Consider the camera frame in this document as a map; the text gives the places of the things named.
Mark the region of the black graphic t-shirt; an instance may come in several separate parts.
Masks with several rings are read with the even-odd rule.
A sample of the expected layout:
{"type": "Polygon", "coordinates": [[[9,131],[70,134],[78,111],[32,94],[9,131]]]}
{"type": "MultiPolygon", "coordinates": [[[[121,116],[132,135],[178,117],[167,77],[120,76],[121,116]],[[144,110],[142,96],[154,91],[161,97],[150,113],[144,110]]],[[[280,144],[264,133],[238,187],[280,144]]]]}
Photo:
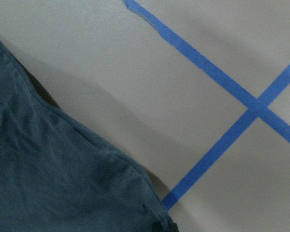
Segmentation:
{"type": "Polygon", "coordinates": [[[143,167],[40,97],[0,41],[0,232],[176,232],[143,167]]]}

